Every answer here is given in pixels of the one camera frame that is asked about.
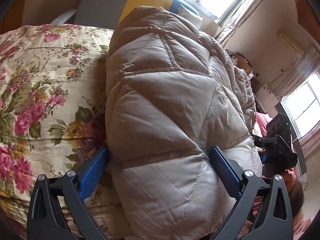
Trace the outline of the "person's right hand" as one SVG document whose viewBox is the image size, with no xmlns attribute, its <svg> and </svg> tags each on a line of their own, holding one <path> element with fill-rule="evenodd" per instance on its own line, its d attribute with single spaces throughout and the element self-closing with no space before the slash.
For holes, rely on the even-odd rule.
<svg viewBox="0 0 320 240">
<path fill-rule="evenodd" d="M 295 218 L 304 204 L 304 192 L 301 182 L 297 179 L 293 168 L 283 171 L 275 171 L 273 166 L 263 165 L 263 176 L 271 178 L 279 174 L 282 176 L 289 195 L 292 217 Z"/>
</svg>

